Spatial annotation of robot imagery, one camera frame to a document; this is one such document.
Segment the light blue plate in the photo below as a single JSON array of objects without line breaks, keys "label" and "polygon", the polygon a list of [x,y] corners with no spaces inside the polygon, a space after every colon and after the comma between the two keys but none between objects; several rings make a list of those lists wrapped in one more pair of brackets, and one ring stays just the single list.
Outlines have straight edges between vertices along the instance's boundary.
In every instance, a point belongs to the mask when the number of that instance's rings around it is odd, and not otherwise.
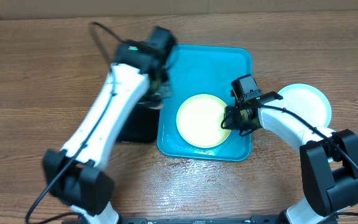
[{"label": "light blue plate", "polygon": [[310,124],[327,128],[331,122],[331,104],[319,89],[302,83],[282,88],[279,95],[285,100],[285,107],[301,116]]}]

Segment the teal plastic tray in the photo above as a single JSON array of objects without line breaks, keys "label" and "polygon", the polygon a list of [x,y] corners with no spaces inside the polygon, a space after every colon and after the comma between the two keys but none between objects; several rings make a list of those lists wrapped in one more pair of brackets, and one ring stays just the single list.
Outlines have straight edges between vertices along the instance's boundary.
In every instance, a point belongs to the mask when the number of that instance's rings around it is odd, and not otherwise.
[{"label": "teal plastic tray", "polygon": [[198,94],[214,95],[232,106],[231,82],[252,73],[248,51],[234,47],[179,45],[174,50],[169,71],[171,96],[163,100],[158,124],[157,146],[167,156],[239,162],[252,151],[251,136],[238,131],[216,147],[202,149],[187,143],[177,130],[176,117],[181,104]]}]

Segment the yellow plate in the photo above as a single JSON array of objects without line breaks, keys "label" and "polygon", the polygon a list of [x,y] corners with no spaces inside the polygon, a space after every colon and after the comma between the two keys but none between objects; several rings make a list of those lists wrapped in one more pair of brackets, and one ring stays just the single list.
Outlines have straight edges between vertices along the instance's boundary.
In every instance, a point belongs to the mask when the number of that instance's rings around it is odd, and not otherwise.
[{"label": "yellow plate", "polygon": [[226,103],[214,95],[199,94],[188,98],[177,111],[180,136],[192,146],[203,149],[222,144],[231,133],[221,127],[225,107]]}]

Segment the green orange sponge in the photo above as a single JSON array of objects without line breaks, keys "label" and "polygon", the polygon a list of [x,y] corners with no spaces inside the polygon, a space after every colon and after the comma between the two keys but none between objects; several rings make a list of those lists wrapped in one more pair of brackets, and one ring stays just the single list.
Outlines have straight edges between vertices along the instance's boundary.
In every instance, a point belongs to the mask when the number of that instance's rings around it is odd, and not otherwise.
[{"label": "green orange sponge", "polygon": [[154,102],[154,103],[151,103],[150,106],[149,106],[150,109],[153,109],[153,110],[160,110],[163,108],[163,103],[160,101],[160,102]]}]

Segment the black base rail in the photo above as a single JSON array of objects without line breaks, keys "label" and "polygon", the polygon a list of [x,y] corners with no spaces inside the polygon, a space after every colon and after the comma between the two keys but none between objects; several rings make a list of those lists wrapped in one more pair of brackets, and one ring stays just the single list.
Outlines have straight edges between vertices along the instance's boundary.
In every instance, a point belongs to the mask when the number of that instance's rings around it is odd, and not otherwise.
[{"label": "black base rail", "polygon": [[117,224],[285,224],[283,215],[254,215],[249,218],[217,218],[217,219],[159,219],[121,218]]}]

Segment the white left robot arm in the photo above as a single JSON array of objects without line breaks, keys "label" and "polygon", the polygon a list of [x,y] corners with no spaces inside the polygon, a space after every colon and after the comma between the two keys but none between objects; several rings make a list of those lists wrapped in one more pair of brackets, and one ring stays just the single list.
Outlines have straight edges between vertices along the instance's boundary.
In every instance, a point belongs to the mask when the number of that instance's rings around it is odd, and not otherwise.
[{"label": "white left robot arm", "polygon": [[71,138],[42,160],[47,194],[71,207],[77,223],[118,223],[110,199],[113,180],[104,173],[113,145],[136,104],[160,106],[168,81],[166,66],[174,39],[122,40],[115,57],[97,41],[109,71],[98,97]]}]

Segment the black plastic tray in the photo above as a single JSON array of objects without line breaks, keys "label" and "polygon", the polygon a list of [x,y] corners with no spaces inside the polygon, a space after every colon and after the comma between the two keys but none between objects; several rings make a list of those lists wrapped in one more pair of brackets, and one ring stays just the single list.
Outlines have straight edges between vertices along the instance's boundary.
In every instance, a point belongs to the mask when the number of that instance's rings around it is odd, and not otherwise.
[{"label": "black plastic tray", "polygon": [[117,141],[154,142],[158,134],[159,116],[159,110],[149,108],[142,103],[136,104],[124,123]]}]

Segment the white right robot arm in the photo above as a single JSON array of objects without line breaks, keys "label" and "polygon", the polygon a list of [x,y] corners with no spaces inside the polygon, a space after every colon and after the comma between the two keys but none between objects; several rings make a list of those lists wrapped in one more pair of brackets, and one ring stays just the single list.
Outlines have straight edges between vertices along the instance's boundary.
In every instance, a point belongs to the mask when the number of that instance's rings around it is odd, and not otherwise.
[{"label": "white right robot arm", "polygon": [[328,128],[331,107],[308,90],[233,90],[221,127],[247,136],[271,131],[300,155],[304,198],[275,215],[275,223],[337,223],[358,204],[358,137],[349,129]]}]

